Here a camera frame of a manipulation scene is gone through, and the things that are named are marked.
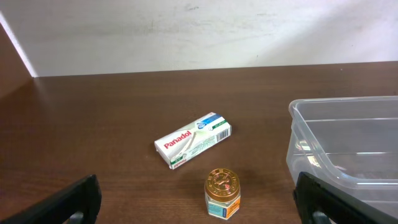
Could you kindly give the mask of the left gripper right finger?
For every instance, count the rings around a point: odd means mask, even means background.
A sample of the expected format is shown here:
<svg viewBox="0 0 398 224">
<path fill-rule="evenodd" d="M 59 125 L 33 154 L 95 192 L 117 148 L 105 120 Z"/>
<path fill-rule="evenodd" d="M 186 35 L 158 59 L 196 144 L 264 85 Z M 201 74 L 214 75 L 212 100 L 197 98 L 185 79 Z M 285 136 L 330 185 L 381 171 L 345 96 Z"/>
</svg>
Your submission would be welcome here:
<svg viewBox="0 0 398 224">
<path fill-rule="evenodd" d="M 302 223 L 397 223 L 396 218 L 308 172 L 299 173 L 293 197 Z"/>
</svg>

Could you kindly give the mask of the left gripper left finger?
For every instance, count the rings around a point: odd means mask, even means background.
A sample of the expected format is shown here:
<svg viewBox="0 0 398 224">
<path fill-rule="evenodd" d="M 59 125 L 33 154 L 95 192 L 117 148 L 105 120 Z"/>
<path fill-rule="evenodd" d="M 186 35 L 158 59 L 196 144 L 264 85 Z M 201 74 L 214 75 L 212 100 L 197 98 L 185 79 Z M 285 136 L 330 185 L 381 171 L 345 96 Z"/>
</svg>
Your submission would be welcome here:
<svg viewBox="0 0 398 224">
<path fill-rule="evenodd" d="M 96 175 L 88 175 L 50 197 L 1 220 L 1 223 L 94 224 L 101 208 L 101 189 Z"/>
</svg>

